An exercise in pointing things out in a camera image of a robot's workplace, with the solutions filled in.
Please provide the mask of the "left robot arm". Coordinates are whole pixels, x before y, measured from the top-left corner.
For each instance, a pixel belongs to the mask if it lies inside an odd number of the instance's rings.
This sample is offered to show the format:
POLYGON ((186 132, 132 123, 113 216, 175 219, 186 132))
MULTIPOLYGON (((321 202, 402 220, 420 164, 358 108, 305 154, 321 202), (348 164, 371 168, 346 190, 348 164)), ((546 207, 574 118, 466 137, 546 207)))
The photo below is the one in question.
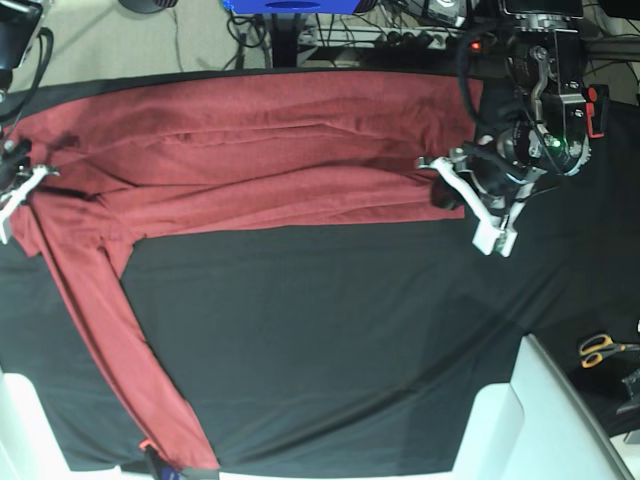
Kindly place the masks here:
POLYGON ((582 84, 579 1, 502 1, 492 19, 469 23, 456 46, 463 106, 479 137, 445 156, 417 161, 438 173, 434 205, 470 208, 478 220, 473 245, 511 254, 515 221, 546 175, 571 177, 589 161, 596 92, 582 84), (469 83, 471 53, 484 38, 504 61, 514 99, 496 119, 476 109, 469 83))

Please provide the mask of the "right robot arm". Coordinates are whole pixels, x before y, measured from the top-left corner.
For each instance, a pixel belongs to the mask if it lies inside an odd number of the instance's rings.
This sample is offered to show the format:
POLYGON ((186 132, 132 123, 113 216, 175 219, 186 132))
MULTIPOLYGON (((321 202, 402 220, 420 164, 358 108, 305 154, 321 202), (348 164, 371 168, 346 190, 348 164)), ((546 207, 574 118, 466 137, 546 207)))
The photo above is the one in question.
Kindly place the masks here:
POLYGON ((53 32, 44 20, 52 1, 3 1, 1 3, 1 101, 6 102, 14 72, 26 61, 34 44, 39 45, 37 67, 31 86, 23 97, 1 114, 1 243, 11 238, 10 218, 29 194, 56 169, 33 166, 32 143, 14 140, 12 134, 34 99, 49 66, 54 46, 53 32))

